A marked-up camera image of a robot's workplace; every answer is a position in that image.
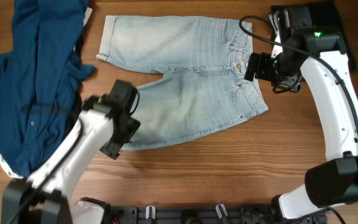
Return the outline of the light blue denim shorts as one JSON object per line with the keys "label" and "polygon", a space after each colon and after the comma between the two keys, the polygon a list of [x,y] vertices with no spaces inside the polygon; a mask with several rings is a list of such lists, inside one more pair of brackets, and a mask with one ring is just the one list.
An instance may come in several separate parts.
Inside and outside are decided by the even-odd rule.
{"label": "light blue denim shorts", "polygon": [[126,151],[173,146],[268,110],[259,83],[245,79],[252,24],[203,16],[107,16],[97,58],[159,74],[138,87],[140,127]]}

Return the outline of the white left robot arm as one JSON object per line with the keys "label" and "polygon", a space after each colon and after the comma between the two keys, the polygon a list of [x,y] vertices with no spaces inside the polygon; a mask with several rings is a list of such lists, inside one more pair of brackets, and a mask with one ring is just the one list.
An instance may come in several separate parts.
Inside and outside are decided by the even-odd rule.
{"label": "white left robot arm", "polygon": [[1,223],[111,223],[111,206],[92,198],[70,199],[94,155],[119,157],[140,126],[132,117],[139,92],[116,80],[107,95],[83,104],[70,133],[51,157],[27,179],[9,182],[2,196]]}

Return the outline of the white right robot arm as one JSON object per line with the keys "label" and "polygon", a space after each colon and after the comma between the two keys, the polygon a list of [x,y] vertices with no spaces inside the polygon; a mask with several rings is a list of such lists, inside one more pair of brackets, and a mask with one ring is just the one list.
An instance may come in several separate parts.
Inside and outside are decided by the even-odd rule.
{"label": "white right robot arm", "polygon": [[274,93],[298,92],[307,82],[323,128],[326,162],[303,184],[273,198],[270,220],[293,223],[358,202],[358,99],[354,59],[332,1],[272,6],[271,53],[253,53],[244,78],[271,83]]}

